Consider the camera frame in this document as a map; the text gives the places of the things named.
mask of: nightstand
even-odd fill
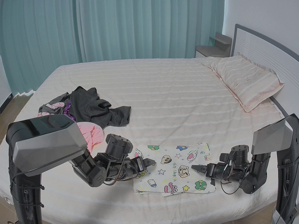
[[[216,32],[215,37],[210,37],[215,41],[214,46],[196,46],[195,58],[199,57],[229,57],[231,38]]]

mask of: purple fabric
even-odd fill
[[[71,102],[69,101],[65,108],[63,109],[63,114],[72,119],[73,121],[76,121],[75,117],[69,114]]]

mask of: curtain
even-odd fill
[[[192,58],[223,17],[224,0],[0,0],[0,54],[16,94],[60,65]]]

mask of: pillowcase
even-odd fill
[[[242,55],[210,58],[202,64],[224,82],[246,112],[250,112],[284,86],[284,82],[273,70],[251,63]]]

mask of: tiled floor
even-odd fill
[[[3,113],[0,114],[0,144],[6,134],[8,124],[15,120],[30,97],[31,95],[18,95],[14,97],[7,105]],[[223,224],[270,224],[274,206],[275,203],[272,203],[247,217]],[[0,224],[6,224],[7,221],[15,222],[16,220],[17,215],[15,214],[14,206],[8,204],[3,198],[0,197]]]

